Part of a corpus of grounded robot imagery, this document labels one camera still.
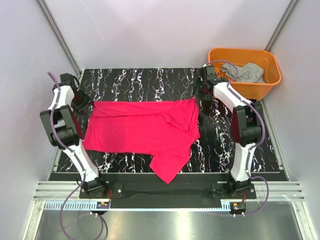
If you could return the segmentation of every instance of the silver metal post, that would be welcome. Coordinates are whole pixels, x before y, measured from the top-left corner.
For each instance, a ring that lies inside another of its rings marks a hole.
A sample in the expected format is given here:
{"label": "silver metal post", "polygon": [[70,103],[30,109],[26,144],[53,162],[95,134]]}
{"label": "silver metal post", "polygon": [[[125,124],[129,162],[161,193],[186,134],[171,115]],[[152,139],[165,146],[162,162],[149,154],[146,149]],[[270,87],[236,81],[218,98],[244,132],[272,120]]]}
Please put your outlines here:
{"label": "silver metal post", "polygon": [[289,17],[291,16],[291,14],[293,13],[294,9],[296,8],[296,6],[298,5],[299,0],[291,0],[288,4],[288,6],[286,7],[278,25],[276,26],[268,44],[266,45],[265,49],[266,51],[270,52],[272,50],[272,48],[274,47],[280,33],[282,32],[282,30],[284,29],[285,24],[287,23]]}
{"label": "silver metal post", "polygon": [[68,59],[69,63],[71,64],[74,72],[76,73],[77,77],[80,77],[81,75],[81,69],[79,68],[77,61],[75,60],[74,56],[72,55],[64,37],[62,36],[58,25],[54,19],[54,17],[52,16],[47,4],[45,0],[35,0],[41,10],[41,12],[43,13],[45,19],[47,20],[50,28],[52,29],[53,34],[55,35],[57,41],[59,42],[66,58]]}

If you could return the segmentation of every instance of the gray floor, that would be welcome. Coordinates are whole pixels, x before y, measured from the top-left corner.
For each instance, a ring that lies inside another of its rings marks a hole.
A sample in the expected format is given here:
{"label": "gray floor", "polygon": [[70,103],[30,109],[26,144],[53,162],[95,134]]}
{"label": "gray floor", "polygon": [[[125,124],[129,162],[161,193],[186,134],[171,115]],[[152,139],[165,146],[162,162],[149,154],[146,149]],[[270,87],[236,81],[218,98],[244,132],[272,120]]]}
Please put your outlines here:
{"label": "gray floor", "polygon": [[[259,207],[248,202],[248,212]],[[84,211],[64,211],[68,225]],[[99,239],[108,240],[302,240],[293,207],[289,202],[268,202],[256,215],[218,217],[206,212],[109,211],[103,215],[108,227]],[[100,221],[85,216],[67,228],[76,240],[91,240],[100,231]],[[37,240],[67,239],[60,230],[59,211],[45,210]]]}

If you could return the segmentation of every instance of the red garment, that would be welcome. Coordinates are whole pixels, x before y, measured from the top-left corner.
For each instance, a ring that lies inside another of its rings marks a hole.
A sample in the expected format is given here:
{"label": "red garment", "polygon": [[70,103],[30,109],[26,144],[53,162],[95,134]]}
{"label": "red garment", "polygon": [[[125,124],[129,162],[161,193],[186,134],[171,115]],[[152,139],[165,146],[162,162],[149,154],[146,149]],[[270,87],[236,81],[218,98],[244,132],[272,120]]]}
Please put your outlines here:
{"label": "red garment", "polygon": [[150,168],[167,184],[188,162],[199,137],[196,99],[161,102],[96,101],[84,148],[153,156]]}

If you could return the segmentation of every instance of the pink cloth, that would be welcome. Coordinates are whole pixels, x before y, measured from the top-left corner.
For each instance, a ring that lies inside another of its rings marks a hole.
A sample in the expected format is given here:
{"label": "pink cloth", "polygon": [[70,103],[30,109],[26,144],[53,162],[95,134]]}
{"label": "pink cloth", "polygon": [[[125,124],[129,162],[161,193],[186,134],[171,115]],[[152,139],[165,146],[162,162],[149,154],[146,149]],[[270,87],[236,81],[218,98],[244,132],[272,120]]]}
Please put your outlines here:
{"label": "pink cloth", "polygon": [[150,168],[167,184],[188,162],[199,137],[194,98],[162,102],[96,101],[84,148],[153,156]]}

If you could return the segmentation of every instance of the metallic floor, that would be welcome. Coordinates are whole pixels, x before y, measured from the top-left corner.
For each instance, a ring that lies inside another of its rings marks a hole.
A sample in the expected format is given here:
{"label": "metallic floor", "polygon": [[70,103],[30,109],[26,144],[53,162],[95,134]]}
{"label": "metallic floor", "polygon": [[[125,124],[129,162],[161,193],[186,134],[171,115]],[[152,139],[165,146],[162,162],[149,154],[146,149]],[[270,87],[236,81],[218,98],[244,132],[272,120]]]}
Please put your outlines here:
{"label": "metallic floor", "polygon": [[[247,205],[247,212],[259,207],[257,202],[248,202]],[[64,225],[84,213],[64,211]],[[100,240],[302,240],[289,202],[268,202],[258,214],[237,218],[207,212],[161,211],[109,211],[103,218],[108,232],[104,229]],[[88,215],[70,225],[67,232],[76,240],[92,240],[100,229],[100,221]],[[60,229],[59,211],[43,211],[35,239],[67,239]]]}

